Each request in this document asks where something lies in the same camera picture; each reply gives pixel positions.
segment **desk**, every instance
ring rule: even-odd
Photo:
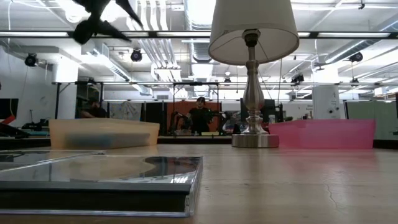
[[[397,223],[398,152],[158,145],[114,155],[203,156],[191,218],[0,216],[42,223]]]

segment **table lamp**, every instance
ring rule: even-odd
[[[217,0],[209,55],[218,62],[248,69],[243,96],[249,111],[248,128],[233,135],[233,147],[279,147],[279,137],[261,127],[264,94],[258,68],[260,63],[288,56],[299,43],[290,0]]]

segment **black shirt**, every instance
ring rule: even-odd
[[[210,122],[209,118],[209,109],[207,108],[192,108],[189,113],[191,114],[192,119],[192,133],[197,132],[201,134],[202,132],[209,132],[209,126],[207,125]]]
[[[102,108],[90,108],[87,112],[96,118],[106,118],[106,110]]]

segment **pink plastic bin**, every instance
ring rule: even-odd
[[[271,124],[280,147],[296,149],[372,149],[374,120],[297,120]]]

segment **table surface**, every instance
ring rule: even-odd
[[[203,156],[191,218],[0,215],[0,223],[397,223],[398,152],[158,145],[114,155]]]

